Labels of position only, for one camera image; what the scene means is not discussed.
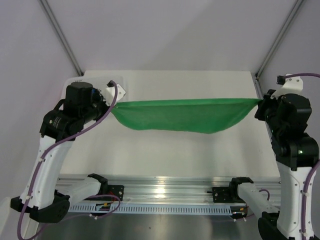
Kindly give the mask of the green towel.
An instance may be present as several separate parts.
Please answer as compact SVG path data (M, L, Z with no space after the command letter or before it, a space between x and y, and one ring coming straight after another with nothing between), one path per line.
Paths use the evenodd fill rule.
M123 126L214 134L233 127L258 105L257 98L205 98L119 102L112 114Z

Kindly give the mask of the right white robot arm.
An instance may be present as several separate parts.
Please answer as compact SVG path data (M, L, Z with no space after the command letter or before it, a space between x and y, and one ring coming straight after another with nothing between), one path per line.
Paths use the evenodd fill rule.
M280 175L280 208L272 206L248 177L235 177L228 196L244 201L258 218L263 240L316 240L311 220L312 187L320 165L319 145L306 132L312 113L308 98L269 90L258 103L255 118L266 122Z

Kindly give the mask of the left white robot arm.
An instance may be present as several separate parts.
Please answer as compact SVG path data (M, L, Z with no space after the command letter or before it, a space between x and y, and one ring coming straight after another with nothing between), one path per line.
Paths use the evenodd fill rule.
M12 209L38 223L53 224L66 216L70 206L90 197L103 200L108 196L108 180L95 173L65 192L56 189L56 182L75 139L100 124L116 100L114 96L108 105L101 91L88 82L76 81L66 87L65 98L43 118L32 175L23 193L10 200Z

